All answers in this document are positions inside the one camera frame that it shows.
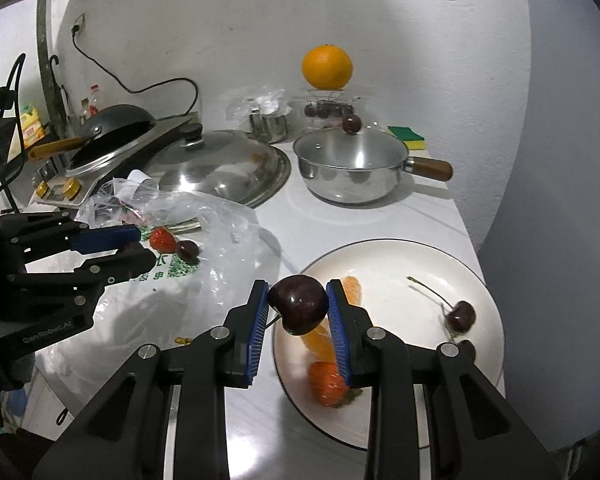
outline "yellow knob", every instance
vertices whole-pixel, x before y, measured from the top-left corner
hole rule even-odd
[[[71,177],[64,183],[62,186],[62,194],[66,197],[67,200],[72,200],[80,191],[82,184],[78,181],[77,178]]]
[[[49,192],[49,184],[47,184],[44,181],[40,182],[40,184],[38,184],[38,187],[36,188],[36,195],[38,195],[40,198],[44,198],[44,196],[48,192]]]

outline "metal screw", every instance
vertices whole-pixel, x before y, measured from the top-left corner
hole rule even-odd
[[[379,326],[373,326],[366,331],[366,335],[369,336],[369,339],[378,341],[379,339],[384,339],[384,336],[386,336],[386,332],[384,331],[384,328],[380,328]]]
[[[142,359],[151,359],[155,355],[155,346],[153,346],[153,345],[142,345],[138,349],[138,355]]]
[[[444,343],[440,347],[440,351],[447,357],[456,357],[460,353],[458,347],[453,343]]]
[[[216,326],[211,329],[210,333],[213,339],[224,339],[229,335],[229,329],[225,326]]]

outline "plate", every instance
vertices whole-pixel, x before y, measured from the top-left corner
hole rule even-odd
[[[340,247],[309,265],[303,274],[323,285],[334,278],[355,276],[362,286],[362,306],[371,321],[404,342],[436,348],[448,341],[443,327],[442,301],[407,280],[413,276],[440,293],[449,303],[469,301],[476,321],[466,336],[476,348],[476,366],[497,384],[504,358],[500,314],[484,283],[465,264],[434,247],[408,240],[366,240]],[[371,388],[348,406],[327,408],[312,397],[306,369],[315,361],[302,339],[291,336],[277,322],[273,358],[282,387],[294,406],[318,430],[337,441],[366,449]],[[429,445],[422,387],[415,386],[420,447]]]

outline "white table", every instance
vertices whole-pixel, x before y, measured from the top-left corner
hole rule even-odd
[[[256,209],[263,244],[257,278],[275,283],[297,274],[322,254],[369,238],[404,238],[437,247],[482,278],[474,248],[446,185],[408,174],[388,197],[367,206],[335,206],[312,195],[298,171],[291,143],[277,144],[292,161],[285,186]],[[427,152],[413,155],[428,156]],[[65,405],[79,406],[63,386],[48,378]],[[334,480],[362,478],[365,453],[339,444],[314,429],[286,398],[273,364],[267,334],[260,370],[248,390],[225,390],[226,433],[232,480]],[[171,453],[177,398],[168,433],[165,478]],[[421,478],[430,478],[429,452],[420,452]]]

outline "wooden handle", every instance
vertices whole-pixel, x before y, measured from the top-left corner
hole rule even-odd
[[[83,146],[87,140],[85,137],[74,137],[73,139],[55,140],[29,150],[29,160],[42,160],[59,153],[70,152]]]
[[[446,160],[424,156],[410,156],[407,162],[407,171],[440,182],[446,182],[454,176],[454,168]]]

